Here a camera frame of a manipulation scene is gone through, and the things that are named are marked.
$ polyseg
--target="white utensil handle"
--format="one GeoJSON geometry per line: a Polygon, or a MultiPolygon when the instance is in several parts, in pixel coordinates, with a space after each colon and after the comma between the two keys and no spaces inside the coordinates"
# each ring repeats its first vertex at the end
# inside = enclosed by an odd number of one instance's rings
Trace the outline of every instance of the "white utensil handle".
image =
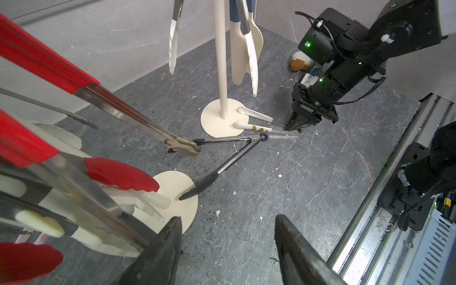
{"type": "Polygon", "coordinates": [[[114,202],[116,202],[118,205],[134,205],[138,209],[146,212],[155,220],[159,222],[164,221],[163,216],[145,199],[143,199],[140,193],[120,190],[116,187],[103,187],[103,191],[108,194],[111,199],[113,199],[114,202]]]}
{"type": "Polygon", "coordinates": [[[249,53],[249,65],[250,65],[250,78],[252,79],[252,92],[253,96],[257,96],[258,92],[258,62],[255,51],[254,39],[252,32],[245,34],[245,42],[247,43],[247,52],[249,53]]]}
{"type": "Polygon", "coordinates": [[[16,214],[15,220],[36,231],[45,233],[54,238],[61,238],[65,234],[62,226],[51,217],[42,217],[38,213],[23,210],[16,214]]]}
{"type": "Polygon", "coordinates": [[[33,242],[33,244],[40,245],[45,244],[51,236],[45,233],[41,233],[40,236],[33,242]]]}
{"type": "Polygon", "coordinates": [[[272,121],[274,120],[270,116],[266,116],[265,114],[262,114],[262,113],[257,112],[257,111],[250,110],[249,108],[246,108],[246,107],[239,107],[238,111],[242,115],[249,115],[249,116],[261,119],[261,120],[266,121],[266,122],[272,123],[272,121]]]}
{"type": "Polygon", "coordinates": [[[169,48],[169,59],[168,65],[170,73],[174,74],[174,68],[176,67],[177,59],[177,30],[179,29],[179,24],[175,20],[171,20],[171,30],[170,30],[170,48],[169,48]]]}
{"type": "Polygon", "coordinates": [[[94,228],[87,230],[78,227],[71,237],[88,248],[104,254],[127,257],[137,257],[139,255],[139,252],[125,240],[94,228]]]}
{"type": "Polygon", "coordinates": [[[265,132],[265,133],[272,132],[271,128],[256,126],[254,124],[244,124],[243,122],[236,122],[233,124],[233,126],[237,129],[241,129],[241,130],[256,130],[258,132],[265,132]]]}
{"type": "Polygon", "coordinates": [[[166,198],[165,196],[162,196],[156,192],[146,192],[146,191],[141,191],[142,194],[141,196],[149,203],[152,203],[162,209],[166,209],[170,206],[171,201],[170,199],[166,198]]]}

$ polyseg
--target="red tongs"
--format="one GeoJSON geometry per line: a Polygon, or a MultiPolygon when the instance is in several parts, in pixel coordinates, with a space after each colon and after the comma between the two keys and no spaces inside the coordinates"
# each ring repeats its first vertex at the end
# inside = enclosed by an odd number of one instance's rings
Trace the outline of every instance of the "red tongs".
{"type": "Polygon", "coordinates": [[[174,151],[197,156],[199,147],[154,123],[100,85],[100,82],[39,42],[0,14],[0,56],[70,94],[166,142],[174,151]]]}
{"type": "Polygon", "coordinates": [[[16,167],[33,172],[112,230],[139,245],[147,246],[156,236],[89,178],[122,189],[156,192],[158,183],[147,173],[117,161],[61,153],[1,109],[0,156],[16,167]]]}

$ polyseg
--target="stainless steel handle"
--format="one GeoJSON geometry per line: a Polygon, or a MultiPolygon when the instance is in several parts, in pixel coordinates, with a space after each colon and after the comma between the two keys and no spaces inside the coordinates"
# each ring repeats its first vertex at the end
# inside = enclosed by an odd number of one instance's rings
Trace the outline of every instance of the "stainless steel handle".
{"type": "Polygon", "coordinates": [[[72,117],[76,121],[81,122],[82,124],[86,124],[87,126],[89,126],[91,128],[98,129],[98,127],[94,123],[92,123],[91,121],[87,120],[86,118],[83,118],[83,117],[81,117],[79,115],[76,115],[75,113],[72,113],[72,112],[69,112],[69,111],[66,111],[66,110],[63,110],[63,109],[48,105],[46,103],[37,101],[37,100],[32,99],[32,98],[28,98],[26,96],[20,95],[18,93],[14,93],[12,91],[9,91],[9,90],[3,89],[3,88],[0,88],[0,93],[8,95],[8,96],[16,98],[16,99],[19,99],[19,100],[22,100],[22,101],[29,102],[31,104],[35,104],[37,106],[40,106],[40,107],[43,107],[43,108],[46,108],[46,109],[49,109],[49,110],[52,110],[52,111],[56,111],[56,112],[65,114],[65,115],[67,115],[69,117],[72,117]]]}
{"type": "Polygon", "coordinates": [[[172,19],[178,21],[182,14],[182,7],[184,6],[184,0],[174,0],[174,10],[172,12],[172,19]]]}
{"type": "Polygon", "coordinates": [[[90,84],[87,87],[78,89],[74,95],[142,130],[157,140],[166,142],[169,139],[176,138],[175,134],[160,127],[140,111],[128,105],[100,85],[90,84]]]}
{"type": "Polygon", "coordinates": [[[240,135],[240,136],[228,136],[222,138],[210,138],[204,139],[205,144],[219,144],[219,143],[226,143],[226,142],[234,142],[234,141],[245,141],[245,140],[259,140],[261,137],[260,135],[240,135]]]}
{"type": "Polygon", "coordinates": [[[228,168],[230,168],[233,164],[235,164],[238,160],[240,160],[244,155],[246,155],[252,148],[254,148],[260,139],[251,140],[251,143],[243,147],[238,153],[233,155],[224,165],[222,165],[219,169],[217,169],[217,173],[221,174],[228,168]]]}
{"type": "Polygon", "coordinates": [[[236,6],[238,7],[239,18],[241,19],[241,32],[243,35],[246,35],[250,33],[250,22],[247,17],[249,14],[247,4],[245,0],[236,0],[236,6]]]}

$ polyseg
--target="gray marble floor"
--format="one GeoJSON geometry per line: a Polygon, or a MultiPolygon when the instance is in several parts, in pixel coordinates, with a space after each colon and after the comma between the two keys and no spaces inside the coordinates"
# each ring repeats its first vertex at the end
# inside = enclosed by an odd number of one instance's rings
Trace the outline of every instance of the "gray marble floor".
{"type": "MultiPolygon", "coordinates": [[[[287,62],[296,44],[262,32],[258,97],[251,95],[248,77],[241,86],[228,82],[228,94],[248,108],[286,121],[297,78],[287,62]]],[[[359,97],[370,86],[363,81],[344,100],[359,97]]],[[[163,66],[116,95],[178,135],[205,138],[199,116],[217,93],[215,46],[210,41],[179,58],[174,75],[163,66]]],[[[339,107],[336,124],[323,121],[299,137],[271,135],[260,143],[200,194],[201,206],[182,245],[198,263],[180,267],[176,284],[281,284],[279,265],[270,259],[277,258],[274,220],[279,213],[327,259],[418,106],[379,88],[367,99],[339,107]]],[[[198,181],[241,147],[207,145],[197,158],[181,157],[167,154],[162,143],[95,107],[79,114],[100,129],[72,119],[58,125],[78,135],[85,152],[129,163],[152,176],[177,169],[198,181]]],[[[252,118],[250,122],[264,124],[252,118]]],[[[32,284],[110,284],[133,261],[93,252],[69,238],[48,243],[63,252],[64,262],[32,284]]]]}

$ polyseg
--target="white wall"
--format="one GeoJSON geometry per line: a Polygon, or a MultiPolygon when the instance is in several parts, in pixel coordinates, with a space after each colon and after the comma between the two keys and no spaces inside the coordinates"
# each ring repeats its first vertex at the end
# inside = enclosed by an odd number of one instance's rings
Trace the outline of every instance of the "white wall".
{"type": "MultiPolygon", "coordinates": [[[[388,0],[259,0],[257,24],[291,40],[300,42],[309,21],[294,14],[300,10],[311,16],[334,8],[347,17],[370,26],[388,0]]],[[[456,102],[456,36],[429,47],[387,61],[384,83],[396,92],[414,99],[435,93],[456,102]]]]}
{"type": "MultiPolygon", "coordinates": [[[[62,2],[65,0],[0,0],[0,11],[11,19],[62,2]]],[[[43,14],[45,10],[13,21],[26,23],[23,29],[111,91],[167,64],[172,0],[76,0],[68,4],[83,5],[51,16],[43,14]]],[[[211,40],[211,1],[185,1],[179,27],[178,56],[211,40]]],[[[88,105],[3,58],[0,86],[72,112],[88,105]]],[[[51,124],[65,117],[2,94],[0,107],[25,119],[51,124]]]]}

